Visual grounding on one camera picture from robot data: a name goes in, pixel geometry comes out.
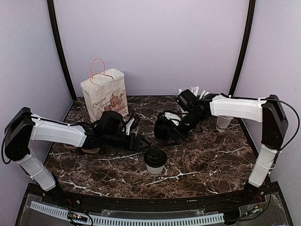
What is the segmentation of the single black cup lid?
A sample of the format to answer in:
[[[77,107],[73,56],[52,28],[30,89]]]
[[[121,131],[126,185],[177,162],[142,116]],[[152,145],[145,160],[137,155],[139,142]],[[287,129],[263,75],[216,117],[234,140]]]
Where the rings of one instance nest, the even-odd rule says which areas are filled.
[[[166,161],[167,155],[160,149],[152,148],[144,153],[144,162],[150,167],[161,167],[166,163]]]

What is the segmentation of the single white paper cup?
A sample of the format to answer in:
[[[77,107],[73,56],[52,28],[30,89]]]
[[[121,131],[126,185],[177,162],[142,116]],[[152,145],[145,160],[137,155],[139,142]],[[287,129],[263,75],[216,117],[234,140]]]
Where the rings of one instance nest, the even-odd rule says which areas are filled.
[[[165,163],[166,161],[145,161],[147,171],[153,177],[157,177],[163,171]]]

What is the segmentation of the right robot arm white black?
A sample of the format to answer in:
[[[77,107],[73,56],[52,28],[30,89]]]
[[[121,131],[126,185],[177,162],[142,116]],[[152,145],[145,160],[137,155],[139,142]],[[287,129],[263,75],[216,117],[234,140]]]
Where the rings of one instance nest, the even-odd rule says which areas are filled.
[[[248,179],[249,186],[240,193],[240,200],[250,204],[258,197],[258,190],[266,176],[274,169],[278,155],[286,146],[283,142],[288,119],[276,95],[266,98],[232,97],[203,91],[200,97],[190,90],[181,92],[175,99],[182,113],[165,111],[164,119],[170,124],[167,137],[174,142],[185,139],[206,117],[216,116],[217,127],[226,129],[232,118],[256,121],[262,124],[261,149]]]

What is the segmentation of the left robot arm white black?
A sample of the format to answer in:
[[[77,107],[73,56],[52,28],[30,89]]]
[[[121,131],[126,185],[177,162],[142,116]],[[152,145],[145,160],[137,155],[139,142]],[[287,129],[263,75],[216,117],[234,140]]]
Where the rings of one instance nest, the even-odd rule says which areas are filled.
[[[116,111],[106,111],[92,123],[75,124],[55,121],[33,114],[23,107],[5,127],[1,145],[4,164],[16,162],[35,180],[41,189],[48,192],[48,198],[56,205],[66,202],[66,194],[59,189],[55,176],[38,160],[29,148],[31,141],[60,143],[91,150],[111,145],[128,151],[141,152],[151,144],[142,135],[131,132],[139,123],[139,117],[132,115],[128,121]]]

